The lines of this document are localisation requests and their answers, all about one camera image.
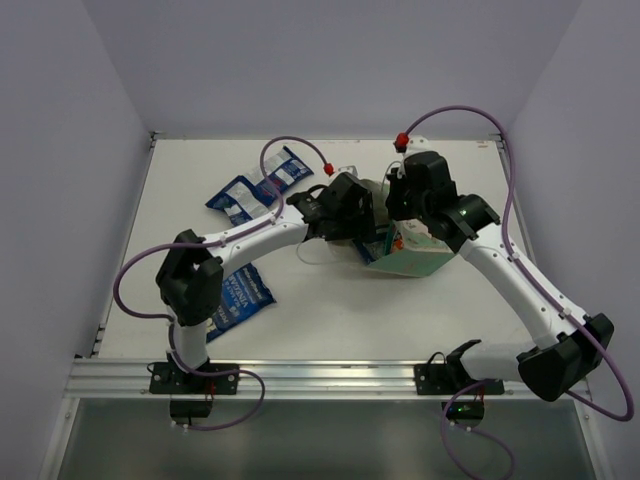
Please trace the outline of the green paper bag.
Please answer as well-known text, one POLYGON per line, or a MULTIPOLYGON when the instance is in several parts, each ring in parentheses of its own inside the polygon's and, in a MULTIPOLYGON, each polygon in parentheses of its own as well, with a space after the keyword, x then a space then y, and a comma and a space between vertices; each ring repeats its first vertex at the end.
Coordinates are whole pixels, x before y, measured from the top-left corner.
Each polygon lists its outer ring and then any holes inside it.
POLYGON ((386 274, 423 278, 432 275, 453 259, 454 254, 449 247, 431 236, 418 221, 394 221, 388 217, 384 205, 389 192, 387 184, 369 179, 364 179, 362 183, 372 193, 376 236, 385 235, 387 241, 390 234, 397 230, 402 235, 404 248, 371 265, 365 265, 352 244, 353 240, 339 240, 329 242, 328 252, 314 259, 306 255, 304 246, 297 246, 296 255, 300 261, 313 266, 340 263, 386 274))

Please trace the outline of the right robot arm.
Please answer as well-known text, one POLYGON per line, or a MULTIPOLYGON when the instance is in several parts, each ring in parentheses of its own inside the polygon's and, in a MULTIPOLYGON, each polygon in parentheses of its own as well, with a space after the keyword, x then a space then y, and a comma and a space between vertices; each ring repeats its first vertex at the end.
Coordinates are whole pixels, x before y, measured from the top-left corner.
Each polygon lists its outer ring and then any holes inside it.
POLYGON ((470 340, 447 357, 451 389, 468 392, 480 380, 524 383, 552 402, 602 361, 614 333, 604 314, 588 315, 568 300, 502 238, 498 214, 480 196, 460 195, 444 157, 408 152, 388 176, 386 207, 394 220, 419 220, 437 239, 474 266, 523 322, 531 345, 470 340))

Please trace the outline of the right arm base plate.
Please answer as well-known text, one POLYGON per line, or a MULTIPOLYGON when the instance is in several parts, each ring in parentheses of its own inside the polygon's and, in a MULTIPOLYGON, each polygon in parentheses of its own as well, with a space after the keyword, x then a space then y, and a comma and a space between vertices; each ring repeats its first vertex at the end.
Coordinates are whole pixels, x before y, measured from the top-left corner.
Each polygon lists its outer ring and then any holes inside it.
MULTIPOLYGON (((464 388, 478 383, 478 380, 468 376, 456 378, 447 366, 441 363, 416 364, 413 366, 413 378, 418 395, 453 395, 464 388)), ((504 383, 500 380, 491 380, 481 383, 468 394, 474 395, 484 391, 486 395, 503 395, 504 383)))

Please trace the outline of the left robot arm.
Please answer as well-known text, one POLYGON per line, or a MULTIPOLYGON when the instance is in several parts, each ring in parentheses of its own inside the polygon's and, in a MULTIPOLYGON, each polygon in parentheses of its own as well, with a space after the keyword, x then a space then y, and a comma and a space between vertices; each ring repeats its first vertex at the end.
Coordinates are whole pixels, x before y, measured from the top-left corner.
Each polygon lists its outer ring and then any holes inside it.
POLYGON ((206 321, 218 309, 223 282, 245 265, 311 239, 371 240, 375 236, 373 193, 343 172, 327 186, 282 199, 278 208, 225 232, 204 237, 186 230, 171 244, 156 275, 170 316, 172 379, 185 392, 208 379, 206 321))

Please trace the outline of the blue white snack bag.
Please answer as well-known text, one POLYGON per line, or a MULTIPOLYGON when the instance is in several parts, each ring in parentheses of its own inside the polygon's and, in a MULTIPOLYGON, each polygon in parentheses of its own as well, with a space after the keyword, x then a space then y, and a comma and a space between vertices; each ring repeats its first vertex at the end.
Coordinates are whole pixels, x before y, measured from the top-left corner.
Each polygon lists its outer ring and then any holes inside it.
MULTIPOLYGON (((311 168, 288 146, 264 161, 265 171, 281 194, 302 180, 314 175, 311 168)), ((276 200, 274 191, 267 185, 260 166, 244 173, 249 189, 263 205, 270 206, 276 200)))

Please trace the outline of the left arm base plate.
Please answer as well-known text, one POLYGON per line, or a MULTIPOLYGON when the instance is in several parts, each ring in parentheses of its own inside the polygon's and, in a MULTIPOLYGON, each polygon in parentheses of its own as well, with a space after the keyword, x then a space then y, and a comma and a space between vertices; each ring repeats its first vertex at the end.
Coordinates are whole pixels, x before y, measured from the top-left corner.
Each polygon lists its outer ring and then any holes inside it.
POLYGON ((200 372, 214 376, 201 376, 181 370, 173 361, 150 364, 151 379, 148 391, 156 395, 235 395, 239 381, 239 365, 207 363, 200 372))

